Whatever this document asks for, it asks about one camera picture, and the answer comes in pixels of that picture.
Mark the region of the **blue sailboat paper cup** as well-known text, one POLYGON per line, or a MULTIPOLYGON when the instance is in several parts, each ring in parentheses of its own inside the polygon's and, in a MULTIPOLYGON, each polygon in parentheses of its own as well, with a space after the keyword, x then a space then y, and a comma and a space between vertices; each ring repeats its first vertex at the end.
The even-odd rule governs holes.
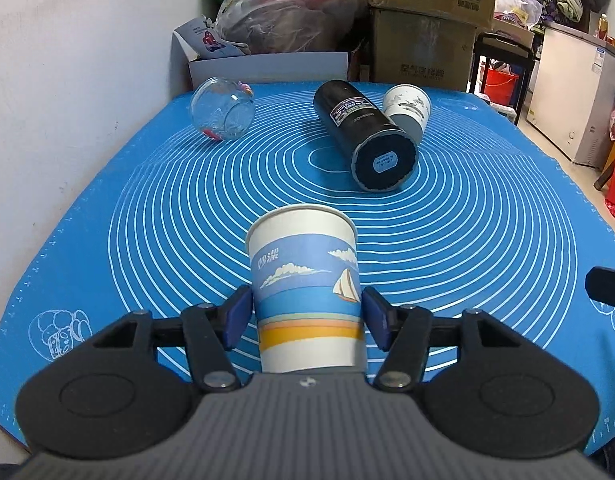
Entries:
POLYGON ((275 209, 246 234, 264 373, 367 370, 353 221, 335 208, 275 209))

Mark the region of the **white ink-print paper cup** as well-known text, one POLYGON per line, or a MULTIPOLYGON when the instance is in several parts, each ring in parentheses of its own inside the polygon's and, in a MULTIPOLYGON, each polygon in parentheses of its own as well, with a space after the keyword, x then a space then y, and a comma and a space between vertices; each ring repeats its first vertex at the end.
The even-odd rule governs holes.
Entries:
POLYGON ((385 93, 383 113, 416 144, 420 144, 431 115, 431 100, 413 84, 396 84, 385 93))

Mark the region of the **blue silicone baking mat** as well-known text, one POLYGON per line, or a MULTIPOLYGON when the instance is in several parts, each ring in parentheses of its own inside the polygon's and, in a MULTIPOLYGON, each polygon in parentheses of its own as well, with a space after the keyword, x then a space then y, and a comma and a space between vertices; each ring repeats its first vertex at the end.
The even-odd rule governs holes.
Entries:
POLYGON ((615 308, 585 276, 615 269, 615 235, 559 164, 470 94, 431 91, 416 168, 358 188, 311 84, 256 89, 248 134, 215 142, 188 96, 132 137, 76 200, 0 322, 0 426, 30 376, 135 310, 158 318, 236 288, 371 286, 438 315, 494 315, 594 386, 588 451, 615 437, 615 308))

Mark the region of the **white chest freezer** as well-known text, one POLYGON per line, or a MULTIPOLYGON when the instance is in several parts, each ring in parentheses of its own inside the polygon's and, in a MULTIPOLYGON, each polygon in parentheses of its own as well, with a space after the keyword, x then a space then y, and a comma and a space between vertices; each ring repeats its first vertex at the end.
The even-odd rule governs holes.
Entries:
POLYGON ((545 28, 527 122, 570 162, 600 168, 611 148, 615 47, 554 24, 545 28))

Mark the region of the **red plastic bucket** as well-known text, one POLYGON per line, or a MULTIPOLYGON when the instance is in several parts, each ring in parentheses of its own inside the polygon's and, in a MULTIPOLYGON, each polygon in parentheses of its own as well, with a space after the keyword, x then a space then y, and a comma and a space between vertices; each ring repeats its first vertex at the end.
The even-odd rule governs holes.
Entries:
POLYGON ((519 76, 489 68, 486 72, 484 93, 493 103, 508 106, 513 97, 519 76))

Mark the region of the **black cylindrical bottle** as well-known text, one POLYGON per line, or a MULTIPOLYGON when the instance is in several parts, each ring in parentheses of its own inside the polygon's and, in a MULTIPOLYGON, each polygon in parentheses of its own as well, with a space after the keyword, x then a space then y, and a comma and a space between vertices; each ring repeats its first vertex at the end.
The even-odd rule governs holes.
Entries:
POLYGON ((367 192, 399 188, 413 173, 417 145, 346 80, 329 80, 314 94, 314 110, 367 192))

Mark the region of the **black metal stool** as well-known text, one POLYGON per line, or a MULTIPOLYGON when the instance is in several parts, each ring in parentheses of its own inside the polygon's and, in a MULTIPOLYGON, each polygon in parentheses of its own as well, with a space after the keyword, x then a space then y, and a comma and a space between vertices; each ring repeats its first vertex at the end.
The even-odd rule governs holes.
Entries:
POLYGON ((516 113, 517 124, 536 61, 533 32, 501 28, 496 32, 478 32, 473 46, 467 90, 471 93, 484 93, 489 68, 517 74, 519 80, 508 105, 516 113))

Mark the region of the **clear glass jar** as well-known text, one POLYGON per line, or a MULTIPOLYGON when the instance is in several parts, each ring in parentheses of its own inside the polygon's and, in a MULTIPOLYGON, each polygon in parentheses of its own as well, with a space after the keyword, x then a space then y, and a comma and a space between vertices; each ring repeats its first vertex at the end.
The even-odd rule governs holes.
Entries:
POLYGON ((212 140, 238 140, 254 122, 254 92, 241 81, 208 78, 193 92, 190 117, 196 130, 212 140))

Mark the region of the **lower brown cardboard box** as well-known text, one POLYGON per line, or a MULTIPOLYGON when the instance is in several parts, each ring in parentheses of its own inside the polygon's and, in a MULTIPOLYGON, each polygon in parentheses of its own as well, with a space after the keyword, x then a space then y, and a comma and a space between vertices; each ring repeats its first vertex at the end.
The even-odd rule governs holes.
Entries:
POLYGON ((373 10, 371 79, 464 91, 477 30, 431 16, 373 10))

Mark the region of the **white open cardboard box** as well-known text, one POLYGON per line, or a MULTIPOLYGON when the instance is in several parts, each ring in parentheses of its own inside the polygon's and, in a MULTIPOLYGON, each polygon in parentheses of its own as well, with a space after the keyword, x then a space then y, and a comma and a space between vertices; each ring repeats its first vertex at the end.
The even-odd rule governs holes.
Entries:
POLYGON ((290 52, 245 54, 212 28, 203 18, 194 18, 173 31, 173 51, 181 62, 180 81, 196 89, 219 77, 246 84, 306 82, 347 79, 347 52, 290 52))

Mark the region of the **clear plastic bag of clothes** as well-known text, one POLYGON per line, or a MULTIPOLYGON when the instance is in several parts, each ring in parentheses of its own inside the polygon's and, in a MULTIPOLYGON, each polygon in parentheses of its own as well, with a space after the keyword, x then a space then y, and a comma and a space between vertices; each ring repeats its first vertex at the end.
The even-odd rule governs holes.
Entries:
POLYGON ((222 0, 214 28, 253 54, 347 51, 367 0, 222 0))

